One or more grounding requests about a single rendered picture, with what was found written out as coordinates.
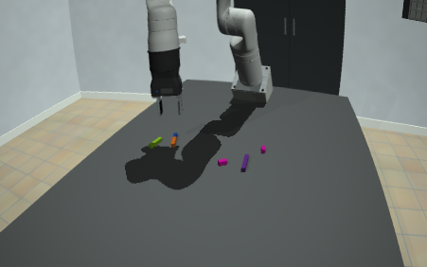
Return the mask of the purple rod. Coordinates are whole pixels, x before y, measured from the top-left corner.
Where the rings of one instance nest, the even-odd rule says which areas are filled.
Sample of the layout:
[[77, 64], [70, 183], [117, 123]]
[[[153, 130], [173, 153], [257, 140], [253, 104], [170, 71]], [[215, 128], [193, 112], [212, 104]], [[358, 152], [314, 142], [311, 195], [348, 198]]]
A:
[[249, 159], [249, 154], [245, 154], [242, 162], [242, 166], [241, 166], [241, 171], [246, 171], [248, 159]]

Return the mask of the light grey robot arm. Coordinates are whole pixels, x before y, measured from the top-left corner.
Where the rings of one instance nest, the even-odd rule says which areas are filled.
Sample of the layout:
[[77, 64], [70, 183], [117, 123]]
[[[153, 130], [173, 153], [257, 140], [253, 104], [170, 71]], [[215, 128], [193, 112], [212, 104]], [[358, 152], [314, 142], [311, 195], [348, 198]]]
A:
[[[219, 31], [234, 36], [230, 40], [230, 48], [240, 82], [249, 87], [259, 85], [263, 74], [253, 11], [233, 9], [231, 0], [216, 0], [216, 3]], [[149, 32], [177, 28], [177, 14], [172, 0], [146, 0], [146, 4]]]

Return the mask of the lime green rod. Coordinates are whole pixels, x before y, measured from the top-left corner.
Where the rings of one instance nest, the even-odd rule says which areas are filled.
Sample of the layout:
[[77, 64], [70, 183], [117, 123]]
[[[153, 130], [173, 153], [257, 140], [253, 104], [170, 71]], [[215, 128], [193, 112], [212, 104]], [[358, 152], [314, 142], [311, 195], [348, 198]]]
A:
[[162, 142], [162, 137], [158, 137], [157, 139], [155, 139], [154, 141], [152, 141], [149, 144], [149, 148], [152, 149], [154, 146], [156, 146], [157, 144], [159, 144], [160, 142]]

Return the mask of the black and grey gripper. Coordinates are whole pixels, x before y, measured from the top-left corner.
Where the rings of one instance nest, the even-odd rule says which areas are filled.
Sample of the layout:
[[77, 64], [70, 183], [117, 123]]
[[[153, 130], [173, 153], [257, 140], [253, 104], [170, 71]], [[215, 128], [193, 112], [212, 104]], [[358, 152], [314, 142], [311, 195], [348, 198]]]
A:
[[[180, 46], [187, 42], [185, 36], [178, 36], [178, 30], [148, 32], [148, 53], [151, 70], [151, 96], [157, 99], [158, 115], [162, 115], [161, 97], [176, 96], [179, 98], [179, 115], [183, 113], [181, 95], [182, 80], [179, 75]], [[168, 71], [168, 72], [166, 72]]]

